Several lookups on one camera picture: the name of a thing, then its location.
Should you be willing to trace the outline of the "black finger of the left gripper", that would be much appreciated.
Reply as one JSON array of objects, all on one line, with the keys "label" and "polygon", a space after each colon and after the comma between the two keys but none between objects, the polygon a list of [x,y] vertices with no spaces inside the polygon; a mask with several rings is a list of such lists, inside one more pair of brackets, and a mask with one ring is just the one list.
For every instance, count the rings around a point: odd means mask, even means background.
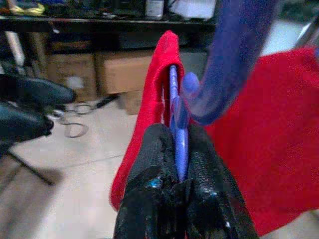
[{"label": "black finger of the left gripper", "polygon": [[74,102],[76,93],[71,88],[47,79],[1,74],[0,98],[16,103],[53,106]]},{"label": "black finger of the left gripper", "polygon": [[0,104],[0,142],[16,143],[51,134],[54,122],[45,115],[9,103]]}]

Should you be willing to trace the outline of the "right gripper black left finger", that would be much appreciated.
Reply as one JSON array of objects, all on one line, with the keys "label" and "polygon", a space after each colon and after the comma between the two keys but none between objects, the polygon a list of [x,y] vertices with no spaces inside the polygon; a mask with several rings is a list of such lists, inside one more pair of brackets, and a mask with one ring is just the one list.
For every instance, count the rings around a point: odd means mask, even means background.
[{"label": "right gripper black left finger", "polygon": [[182,239],[183,206],[170,129],[156,123],[147,128],[129,172],[116,218],[115,239]]}]

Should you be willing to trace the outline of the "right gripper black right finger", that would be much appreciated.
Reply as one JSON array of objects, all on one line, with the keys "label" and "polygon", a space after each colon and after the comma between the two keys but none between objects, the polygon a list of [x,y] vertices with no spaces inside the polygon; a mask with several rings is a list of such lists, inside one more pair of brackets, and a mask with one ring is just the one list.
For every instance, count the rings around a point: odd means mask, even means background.
[{"label": "right gripper black right finger", "polygon": [[205,129],[191,125],[188,133],[188,238],[257,239],[238,185]]}]

